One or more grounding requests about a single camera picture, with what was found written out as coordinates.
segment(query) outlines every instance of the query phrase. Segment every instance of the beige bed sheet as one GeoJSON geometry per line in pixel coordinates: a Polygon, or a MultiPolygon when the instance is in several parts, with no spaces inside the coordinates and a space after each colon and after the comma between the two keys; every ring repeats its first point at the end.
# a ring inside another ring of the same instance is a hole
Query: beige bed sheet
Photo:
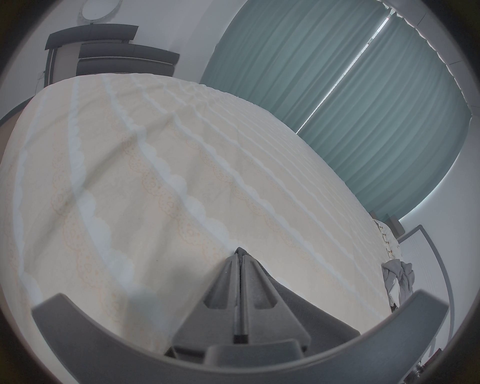
{"type": "Polygon", "coordinates": [[[0,284],[65,383],[32,306],[63,292],[163,353],[239,246],[360,332],[390,313],[377,225],[292,130],[230,94],[149,74],[53,84],[18,119],[0,181],[0,284]]]}

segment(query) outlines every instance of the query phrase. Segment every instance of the gray garment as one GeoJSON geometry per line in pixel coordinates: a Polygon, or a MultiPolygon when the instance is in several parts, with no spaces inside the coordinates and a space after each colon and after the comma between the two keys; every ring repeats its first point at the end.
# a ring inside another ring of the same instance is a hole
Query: gray garment
{"type": "Polygon", "coordinates": [[[415,274],[412,270],[412,263],[405,264],[399,259],[389,260],[382,264],[382,272],[387,292],[392,289],[395,278],[398,279],[398,285],[400,285],[399,301],[402,305],[413,293],[415,274]]]}

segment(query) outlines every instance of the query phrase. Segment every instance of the pillow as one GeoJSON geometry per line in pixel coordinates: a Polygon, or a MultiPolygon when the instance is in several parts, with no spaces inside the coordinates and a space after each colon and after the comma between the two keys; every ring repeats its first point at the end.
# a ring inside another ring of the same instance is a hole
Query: pillow
{"type": "Polygon", "coordinates": [[[378,225],[378,229],[380,230],[381,234],[384,237],[385,246],[388,251],[388,257],[390,259],[401,259],[402,252],[400,251],[400,245],[398,241],[395,239],[395,236],[392,233],[392,230],[388,227],[387,224],[382,223],[379,220],[375,220],[375,223],[378,225]]]}

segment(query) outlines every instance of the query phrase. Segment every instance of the wall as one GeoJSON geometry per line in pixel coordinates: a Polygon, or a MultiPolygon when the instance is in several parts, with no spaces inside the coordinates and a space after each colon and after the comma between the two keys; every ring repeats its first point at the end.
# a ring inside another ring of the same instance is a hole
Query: wall
{"type": "Polygon", "coordinates": [[[480,289],[480,117],[438,186],[400,219],[406,232],[422,224],[447,269],[455,302],[454,332],[480,289]]]}
{"type": "MultiPolygon", "coordinates": [[[[123,0],[109,23],[138,25],[135,44],[180,54],[174,77],[199,82],[233,17],[246,0],[123,0]]],[[[0,118],[42,88],[52,32],[79,25],[84,0],[63,0],[23,40],[0,78],[0,118]]]]}

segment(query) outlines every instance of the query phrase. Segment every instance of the mattress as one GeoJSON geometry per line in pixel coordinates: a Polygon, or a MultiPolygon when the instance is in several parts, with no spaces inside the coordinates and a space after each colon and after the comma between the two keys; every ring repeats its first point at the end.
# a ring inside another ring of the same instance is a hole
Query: mattress
{"type": "Polygon", "coordinates": [[[237,247],[360,332],[390,314],[382,235],[291,129],[171,77],[80,76],[19,117],[0,165],[0,284],[33,352],[75,382],[31,308],[58,292],[163,353],[237,247]]]}

